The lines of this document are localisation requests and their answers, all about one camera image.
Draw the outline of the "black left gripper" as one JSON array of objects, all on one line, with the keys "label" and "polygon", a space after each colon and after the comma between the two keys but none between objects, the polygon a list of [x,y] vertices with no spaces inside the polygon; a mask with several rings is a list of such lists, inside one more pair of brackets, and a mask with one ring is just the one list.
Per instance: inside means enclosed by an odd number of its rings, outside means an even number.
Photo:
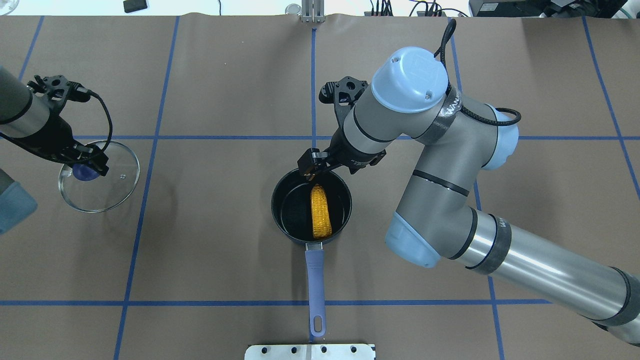
[{"label": "black left gripper", "polygon": [[70,167],[82,165],[83,177],[108,175],[109,157],[105,151],[98,145],[84,146],[76,141],[71,126],[57,114],[50,114],[41,129],[23,137],[22,145],[46,160]]}]

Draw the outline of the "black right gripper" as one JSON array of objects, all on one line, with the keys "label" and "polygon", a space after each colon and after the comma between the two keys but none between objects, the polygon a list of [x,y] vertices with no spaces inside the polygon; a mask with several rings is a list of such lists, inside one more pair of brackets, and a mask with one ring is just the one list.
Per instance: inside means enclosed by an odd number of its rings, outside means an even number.
[{"label": "black right gripper", "polygon": [[325,151],[319,148],[308,148],[297,160],[297,172],[307,182],[316,182],[322,174],[326,174],[339,167],[345,166],[350,174],[366,166],[375,166],[387,154],[381,152],[365,153],[356,149],[347,140],[345,131],[338,129],[333,133],[329,147]]}]

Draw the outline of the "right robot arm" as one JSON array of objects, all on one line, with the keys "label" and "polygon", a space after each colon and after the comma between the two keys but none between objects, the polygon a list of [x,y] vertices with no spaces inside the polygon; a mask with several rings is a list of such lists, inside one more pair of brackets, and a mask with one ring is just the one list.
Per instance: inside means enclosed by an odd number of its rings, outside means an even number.
[{"label": "right robot arm", "polygon": [[338,128],[326,150],[300,157],[299,172],[310,180],[336,167],[354,174],[375,166],[401,135],[423,145],[385,237],[396,255],[425,268],[441,258],[460,262],[639,345],[636,276],[467,205],[479,172],[499,168],[514,153],[519,130],[505,109],[451,86],[443,60],[425,48],[400,48],[371,82],[329,81],[318,100],[334,106]]}]

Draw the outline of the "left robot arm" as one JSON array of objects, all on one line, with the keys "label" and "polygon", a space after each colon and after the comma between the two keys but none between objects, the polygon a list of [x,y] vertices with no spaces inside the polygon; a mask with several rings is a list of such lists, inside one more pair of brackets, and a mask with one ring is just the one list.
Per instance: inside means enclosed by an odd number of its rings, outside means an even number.
[{"label": "left robot arm", "polygon": [[0,71],[1,137],[45,161],[71,168],[83,182],[105,177],[110,170],[106,150],[112,141],[114,125],[107,116],[107,139],[103,146],[82,144],[74,138],[71,126],[61,117],[68,101],[102,101],[98,93],[62,75],[34,76],[27,84],[5,67]]}]

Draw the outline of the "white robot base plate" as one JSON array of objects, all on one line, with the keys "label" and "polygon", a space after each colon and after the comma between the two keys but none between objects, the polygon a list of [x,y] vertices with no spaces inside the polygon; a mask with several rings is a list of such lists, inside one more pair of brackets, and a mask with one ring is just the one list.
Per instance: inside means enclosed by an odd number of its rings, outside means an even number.
[{"label": "white robot base plate", "polygon": [[258,344],[249,346],[245,360],[376,360],[374,345],[355,344]]}]

